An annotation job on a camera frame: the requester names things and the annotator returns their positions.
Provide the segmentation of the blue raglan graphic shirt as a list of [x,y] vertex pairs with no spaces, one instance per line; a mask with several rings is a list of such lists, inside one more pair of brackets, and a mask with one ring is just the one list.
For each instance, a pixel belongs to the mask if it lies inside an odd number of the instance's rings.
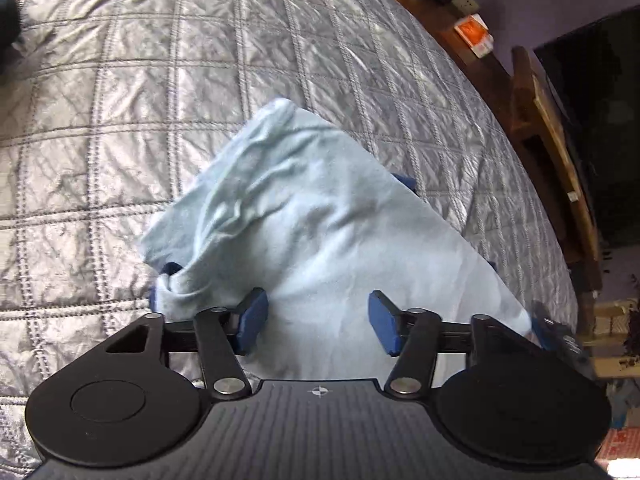
[[448,322],[487,314],[526,334],[496,271],[358,142],[286,99],[264,106],[143,235],[171,321],[269,299],[244,368],[264,379],[385,380],[368,319],[379,290]]

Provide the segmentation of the wooden TV cabinet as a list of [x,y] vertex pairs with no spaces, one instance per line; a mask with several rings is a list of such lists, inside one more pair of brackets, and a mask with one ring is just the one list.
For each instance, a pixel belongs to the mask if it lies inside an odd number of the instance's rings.
[[578,300],[578,335],[596,339],[596,300],[602,289],[601,251],[596,220],[589,210],[586,186],[570,156],[560,113],[544,88],[528,51],[511,51],[514,74],[498,58],[476,56],[456,32],[464,11],[436,0],[396,0],[452,57],[488,104],[506,132],[553,226]]

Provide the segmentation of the black flat screen television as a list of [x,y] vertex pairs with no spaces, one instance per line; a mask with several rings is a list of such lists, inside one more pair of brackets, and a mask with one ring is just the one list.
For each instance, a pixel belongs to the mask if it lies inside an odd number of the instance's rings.
[[597,225],[612,247],[639,243],[639,9],[534,49],[570,125]]

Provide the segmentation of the silver quilted table cover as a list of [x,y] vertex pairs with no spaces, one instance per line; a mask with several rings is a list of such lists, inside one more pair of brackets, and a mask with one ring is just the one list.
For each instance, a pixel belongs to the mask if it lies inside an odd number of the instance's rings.
[[38,465],[43,379],[148,310],[137,240],[284,96],[360,141],[523,304],[575,324],[544,206],[497,118],[395,0],[20,0],[1,72],[1,474]]

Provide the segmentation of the orange white tissue box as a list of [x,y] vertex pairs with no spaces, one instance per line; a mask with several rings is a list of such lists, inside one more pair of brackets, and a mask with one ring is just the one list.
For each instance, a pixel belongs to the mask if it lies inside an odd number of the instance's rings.
[[457,21],[454,31],[477,58],[484,58],[494,50],[494,36],[477,13]]

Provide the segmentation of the dark navy folded garment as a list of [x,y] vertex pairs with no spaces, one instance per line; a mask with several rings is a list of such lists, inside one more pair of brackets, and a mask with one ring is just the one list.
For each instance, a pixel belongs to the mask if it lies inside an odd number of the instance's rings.
[[20,0],[0,1],[0,61],[1,71],[16,58],[14,42],[21,36]]

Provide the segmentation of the white wall socket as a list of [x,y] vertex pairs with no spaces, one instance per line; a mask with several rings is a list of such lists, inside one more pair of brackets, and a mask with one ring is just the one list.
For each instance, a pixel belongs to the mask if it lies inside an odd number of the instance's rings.
[[456,0],[454,5],[464,15],[474,14],[480,10],[480,6],[475,0]]

